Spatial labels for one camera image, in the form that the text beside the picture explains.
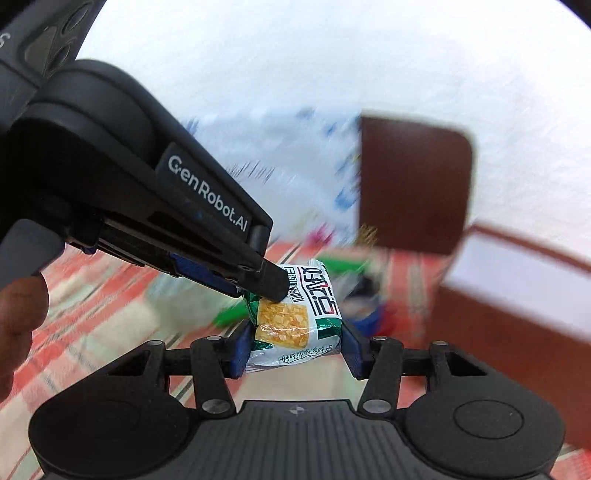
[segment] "red checkered tablecloth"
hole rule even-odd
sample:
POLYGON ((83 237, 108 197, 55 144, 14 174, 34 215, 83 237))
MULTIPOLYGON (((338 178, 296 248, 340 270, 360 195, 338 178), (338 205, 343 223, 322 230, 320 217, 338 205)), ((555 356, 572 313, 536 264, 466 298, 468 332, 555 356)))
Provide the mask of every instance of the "red checkered tablecloth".
MULTIPOLYGON (((275 244, 267 258, 298 264, 319 251, 316 247, 275 244)), ((388 305, 380 333, 396 336, 406 346, 417 346, 446 259, 365 248, 332 249, 331 254, 369 260, 382 279, 382 295, 388 305)), ((164 274, 100 252, 87 256, 73 248, 67 248, 46 269, 44 276, 50 289, 47 320, 33 334, 31 354, 15 374, 12 394, 0 404, 0 479, 33 480, 42 475, 28 442, 27 426, 35 409, 51 396, 148 339, 164 340, 168 348, 183 348, 195 338, 220 333, 211 325, 190 333, 175 331, 151 298, 156 293, 150 287, 159 275, 164 274)), ((290 368, 295 367, 281 371, 289 375, 290 368)), ((344 364, 337 368, 342 370, 337 370, 337 377, 350 377, 344 364)), ((249 378, 255 377, 228 381, 236 398, 247 390, 249 378)), ((354 400, 362 385, 350 385, 349 380, 337 382, 331 394, 354 400)), ((409 405, 422 393, 416 383, 403 379, 400 406, 409 405)), ((170 394, 193 406, 192 379, 172 377, 170 394)), ((586 480, 591 478, 590 462, 587 452, 565 449, 552 473, 558 480, 586 480)))

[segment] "brown box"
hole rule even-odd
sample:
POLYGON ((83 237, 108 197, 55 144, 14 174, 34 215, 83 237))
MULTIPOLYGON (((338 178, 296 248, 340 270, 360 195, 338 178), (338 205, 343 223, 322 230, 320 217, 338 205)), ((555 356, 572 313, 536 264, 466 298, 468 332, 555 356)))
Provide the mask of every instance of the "brown box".
POLYGON ((426 340, 445 339, 552 402, 591 448, 591 265, 483 226, 466 231, 426 340))

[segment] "plastic bag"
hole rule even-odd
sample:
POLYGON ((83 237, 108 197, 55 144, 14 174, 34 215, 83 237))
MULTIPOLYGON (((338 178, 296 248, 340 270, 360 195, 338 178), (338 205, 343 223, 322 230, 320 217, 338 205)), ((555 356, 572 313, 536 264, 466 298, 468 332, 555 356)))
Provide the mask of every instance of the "plastic bag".
POLYGON ((245 294, 256 325, 247 372, 300 364, 340 349, 341 315, 326 267, 315 259, 308 265, 279 266, 290 279, 281 302, 245 294))

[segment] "white wall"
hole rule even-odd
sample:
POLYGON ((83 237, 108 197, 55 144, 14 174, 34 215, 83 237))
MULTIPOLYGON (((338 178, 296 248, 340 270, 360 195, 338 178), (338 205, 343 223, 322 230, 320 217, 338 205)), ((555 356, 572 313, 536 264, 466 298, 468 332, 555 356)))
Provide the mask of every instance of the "white wall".
POLYGON ((180 119, 352 106, 455 125, 471 219, 591 259, 591 31, 556 0, 109 0, 79 57, 180 119))

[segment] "green object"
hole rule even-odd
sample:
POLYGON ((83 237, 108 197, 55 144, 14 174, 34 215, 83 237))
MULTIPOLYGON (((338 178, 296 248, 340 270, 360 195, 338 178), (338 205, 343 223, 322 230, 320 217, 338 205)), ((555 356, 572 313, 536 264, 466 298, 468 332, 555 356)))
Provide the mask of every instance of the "green object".
POLYGON ((349 272, 363 274, 365 273, 365 265, 367 263, 365 260, 343 260, 332 257, 318 257, 317 260, 324 264, 331 277, 349 272))
POLYGON ((240 320, 248 318, 248 308, 246 303, 241 300, 230 308, 223 309, 213 319, 213 324, 216 327, 228 327, 240 320))

